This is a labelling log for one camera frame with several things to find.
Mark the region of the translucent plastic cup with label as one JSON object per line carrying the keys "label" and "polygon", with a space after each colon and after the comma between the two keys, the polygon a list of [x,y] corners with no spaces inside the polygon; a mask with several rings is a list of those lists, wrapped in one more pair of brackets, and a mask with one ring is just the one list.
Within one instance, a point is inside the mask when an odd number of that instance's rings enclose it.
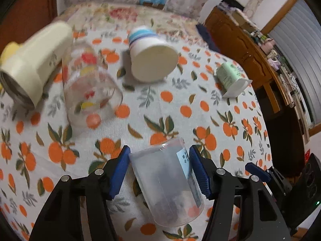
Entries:
{"label": "translucent plastic cup with label", "polygon": [[181,138],[130,153],[133,172],[154,221],[179,227],[195,220],[204,201]]}

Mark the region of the white square cup green body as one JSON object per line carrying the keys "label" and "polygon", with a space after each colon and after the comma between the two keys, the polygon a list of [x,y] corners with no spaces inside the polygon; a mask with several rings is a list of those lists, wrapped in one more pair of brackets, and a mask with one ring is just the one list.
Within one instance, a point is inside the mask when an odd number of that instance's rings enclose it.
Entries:
{"label": "white square cup green body", "polygon": [[242,73],[229,62],[222,63],[217,68],[216,76],[225,90],[223,98],[238,97],[252,83],[252,80],[244,78]]}

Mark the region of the orange-print white tablecloth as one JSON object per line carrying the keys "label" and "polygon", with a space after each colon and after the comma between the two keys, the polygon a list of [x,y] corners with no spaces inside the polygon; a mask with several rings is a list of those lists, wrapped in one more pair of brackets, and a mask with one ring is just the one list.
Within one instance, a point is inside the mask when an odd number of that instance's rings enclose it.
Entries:
{"label": "orange-print white tablecloth", "polygon": [[247,162],[271,166],[268,133],[253,88],[236,98],[222,97],[215,75],[227,56],[167,37],[179,53],[178,65],[164,81],[144,84],[132,78],[126,31],[73,36],[103,58],[123,102],[110,120],[93,115],[77,132],[66,117],[65,68],[52,75],[35,110],[17,106],[1,92],[1,212],[20,240],[29,239],[62,175],[86,176],[117,157],[124,145],[137,151],[180,137],[239,177],[248,177]]}

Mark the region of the pink kettle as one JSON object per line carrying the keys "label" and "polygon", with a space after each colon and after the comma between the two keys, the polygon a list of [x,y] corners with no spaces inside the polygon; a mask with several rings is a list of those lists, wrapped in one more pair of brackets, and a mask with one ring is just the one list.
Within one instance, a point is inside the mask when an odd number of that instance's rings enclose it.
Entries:
{"label": "pink kettle", "polygon": [[271,38],[266,38],[263,44],[260,46],[261,50],[268,55],[274,48],[275,40]]}

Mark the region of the white paper cup blue stripes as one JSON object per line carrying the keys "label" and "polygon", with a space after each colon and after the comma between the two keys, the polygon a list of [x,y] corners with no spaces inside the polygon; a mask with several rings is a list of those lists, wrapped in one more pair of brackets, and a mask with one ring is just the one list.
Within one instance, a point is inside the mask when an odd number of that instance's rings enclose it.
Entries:
{"label": "white paper cup blue stripes", "polygon": [[146,26],[128,33],[131,72],[144,83],[157,82],[174,71],[179,54],[173,46]]}

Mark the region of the clear glass with fruit print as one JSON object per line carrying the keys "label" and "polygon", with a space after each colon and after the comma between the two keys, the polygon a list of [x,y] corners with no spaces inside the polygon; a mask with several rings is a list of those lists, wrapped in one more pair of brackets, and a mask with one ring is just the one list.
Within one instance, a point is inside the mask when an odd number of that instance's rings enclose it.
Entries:
{"label": "clear glass with fruit print", "polygon": [[85,41],[74,42],[62,59],[66,115],[75,127],[96,129],[114,115],[123,93],[107,64]]}

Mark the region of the brown wooden sideboard cabinet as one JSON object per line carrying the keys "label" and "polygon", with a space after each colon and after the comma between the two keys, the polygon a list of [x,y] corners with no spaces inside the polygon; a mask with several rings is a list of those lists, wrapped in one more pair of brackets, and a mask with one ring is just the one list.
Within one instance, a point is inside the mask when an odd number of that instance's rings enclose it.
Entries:
{"label": "brown wooden sideboard cabinet", "polygon": [[252,80],[264,118],[268,119],[294,104],[301,133],[305,143],[308,143],[310,135],[307,120],[285,69],[280,67],[275,71],[261,48],[218,7],[214,7],[205,20],[205,27],[221,53],[239,63]]}

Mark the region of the grey window roller blind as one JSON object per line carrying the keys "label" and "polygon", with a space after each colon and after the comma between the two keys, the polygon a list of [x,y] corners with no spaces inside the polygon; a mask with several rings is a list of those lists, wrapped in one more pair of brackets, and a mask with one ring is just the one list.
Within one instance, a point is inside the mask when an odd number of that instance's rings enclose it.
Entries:
{"label": "grey window roller blind", "polygon": [[304,0],[269,35],[293,69],[314,125],[320,123],[320,23]]}

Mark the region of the dark blue blanket edge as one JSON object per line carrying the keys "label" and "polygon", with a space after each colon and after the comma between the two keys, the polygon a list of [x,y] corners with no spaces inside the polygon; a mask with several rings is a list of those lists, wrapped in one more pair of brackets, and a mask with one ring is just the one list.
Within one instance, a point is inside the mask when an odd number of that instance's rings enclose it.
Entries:
{"label": "dark blue blanket edge", "polygon": [[217,47],[215,42],[213,41],[211,34],[209,33],[208,29],[201,23],[196,25],[197,31],[201,35],[202,39],[207,43],[209,49],[211,51],[215,51],[220,53],[220,49]]}

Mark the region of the floral bed blanket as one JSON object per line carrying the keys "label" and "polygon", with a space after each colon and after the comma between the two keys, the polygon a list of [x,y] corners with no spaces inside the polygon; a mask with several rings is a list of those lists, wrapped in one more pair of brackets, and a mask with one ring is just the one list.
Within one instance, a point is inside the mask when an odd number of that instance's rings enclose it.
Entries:
{"label": "floral bed blanket", "polygon": [[72,5],[55,21],[68,23],[75,32],[146,26],[158,34],[181,38],[190,45],[208,47],[197,30],[197,20],[143,5],[84,2]]}

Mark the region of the black bag on sideboard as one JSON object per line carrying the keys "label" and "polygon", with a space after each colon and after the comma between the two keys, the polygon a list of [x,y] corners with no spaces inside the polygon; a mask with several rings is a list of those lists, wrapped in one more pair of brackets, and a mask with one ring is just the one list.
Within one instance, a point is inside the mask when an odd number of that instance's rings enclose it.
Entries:
{"label": "black bag on sideboard", "polygon": [[221,0],[221,2],[226,3],[229,7],[238,8],[241,11],[243,11],[245,8],[236,0]]}

